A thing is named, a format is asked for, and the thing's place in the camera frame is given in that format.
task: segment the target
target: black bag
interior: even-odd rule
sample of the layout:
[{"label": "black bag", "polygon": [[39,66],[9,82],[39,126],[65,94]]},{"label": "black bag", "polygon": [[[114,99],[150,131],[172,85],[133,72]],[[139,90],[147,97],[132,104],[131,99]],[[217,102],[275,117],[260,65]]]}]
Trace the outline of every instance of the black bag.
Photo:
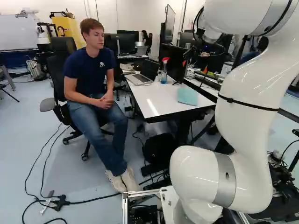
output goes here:
[{"label": "black bag", "polygon": [[176,148],[172,134],[163,133],[147,139],[142,152],[147,162],[162,168],[168,168],[171,155]]}]

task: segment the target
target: man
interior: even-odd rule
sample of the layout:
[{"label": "man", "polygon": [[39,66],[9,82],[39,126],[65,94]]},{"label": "man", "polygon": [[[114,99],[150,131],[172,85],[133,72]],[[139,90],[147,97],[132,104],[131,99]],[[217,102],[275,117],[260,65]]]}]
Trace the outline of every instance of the man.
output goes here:
[{"label": "man", "polygon": [[[104,48],[104,27],[95,19],[80,23],[86,48],[74,52],[64,64],[64,95],[76,127],[94,146],[106,175],[118,192],[139,190],[133,170],[123,159],[128,118],[114,103],[114,56]],[[104,92],[104,78],[107,91]],[[113,142],[100,130],[98,116],[114,123]]]},{"label": "man", "polygon": [[259,56],[264,50],[267,49],[269,44],[269,39],[265,36],[262,36],[257,45],[257,51],[249,52],[246,54],[239,62],[239,65]]}]

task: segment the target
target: gray floor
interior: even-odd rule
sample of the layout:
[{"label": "gray floor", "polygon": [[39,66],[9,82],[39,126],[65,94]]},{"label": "gray floor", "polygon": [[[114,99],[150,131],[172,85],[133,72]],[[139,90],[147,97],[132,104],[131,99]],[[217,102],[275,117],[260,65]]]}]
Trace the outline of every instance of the gray floor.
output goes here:
[{"label": "gray floor", "polygon": [[[26,81],[26,78],[16,78],[14,81]],[[33,201],[24,192],[24,180],[29,172],[31,164],[40,152],[41,147],[56,131],[59,121],[53,112],[39,112],[39,103],[44,98],[52,97],[53,89],[49,81],[16,83],[17,90],[10,91],[21,102],[17,103],[6,94],[1,94],[0,100],[0,223],[19,224],[25,207]],[[124,96],[119,102],[123,109]],[[282,104],[284,109],[298,112],[297,99],[286,97]],[[209,121],[212,115],[207,115],[203,121],[193,123],[193,133],[198,133]],[[125,158],[133,167],[138,182],[144,180],[140,173],[143,165],[141,144],[138,139],[132,137],[140,120],[130,120],[126,142]],[[66,127],[61,126],[59,133]],[[269,136],[269,150],[283,151],[285,147],[297,137],[292,134],[292,129],[299,128],[299,124],[277,115]],[[169,130],[166,123],[146,125],[149,135],[163,133]],[[88,162],[82,162],[80,155],[84,151],[86,139],[80,137],[65,146],[61,139],[68,136],[72,130],[69,128],[53,146],[52,154],[48,159],[45,171],[44,194],[49,190],[55,190],[55,194],[66,194],[70,201],[79,201],[94,197],[115,193],[104,174],[104,166],[97,155],[91,150],[91,158]],[[219,139],[219,135],[204,135],[196,142],[196,146],[213,150]],[[286,154],[286,162],[290,164],[296,154],[298,145],[292,146]],[[44,148],[44,152],[36,164],[31,178],[28,180],[28,190],[39,194],[41,174],[44,160],[49,152],[50,144]],[[293,173],[299,180],[299,171]],[[41,206],[32,206],[25,216],[28,224],[40,224],[56,217],[63,217],[68,224],[120,224],[121,223],[121,196],[87,203],[83,205],[63,207],[57,213],[47,210],[43,216],[39,211]]]}]

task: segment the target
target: spray bottle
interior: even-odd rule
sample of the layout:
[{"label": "spray bottle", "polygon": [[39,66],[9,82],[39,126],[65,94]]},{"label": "spray bottle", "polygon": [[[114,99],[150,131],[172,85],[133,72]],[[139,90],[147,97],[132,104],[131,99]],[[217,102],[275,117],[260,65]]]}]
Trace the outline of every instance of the spray bottle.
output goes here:
[{"label": "spray bottle", "polygon": [[170,58],[169,57],[164,57],[162,59],[163,61],[163,71],[161,73],[161,84],[166,84],[167,83],[167,69],[166,69],[166,65],[167,62]]}]

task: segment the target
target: man's hand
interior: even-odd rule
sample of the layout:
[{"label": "man's hand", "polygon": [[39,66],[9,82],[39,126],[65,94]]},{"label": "man's hand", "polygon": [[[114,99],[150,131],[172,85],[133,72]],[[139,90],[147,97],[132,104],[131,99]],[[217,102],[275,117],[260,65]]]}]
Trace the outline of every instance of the man's hand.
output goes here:
[{"label": "man's hand", "polygon": [[107,100],[107,99],[94,99],[92,105],[100,107],[102,109],[109,109],[112,107],[114,100]]},{"label": "man's hand", "polygon": [[102,96],[101,100],[108,100],[114,102],[113,91],[108,90],[104,96]]}]

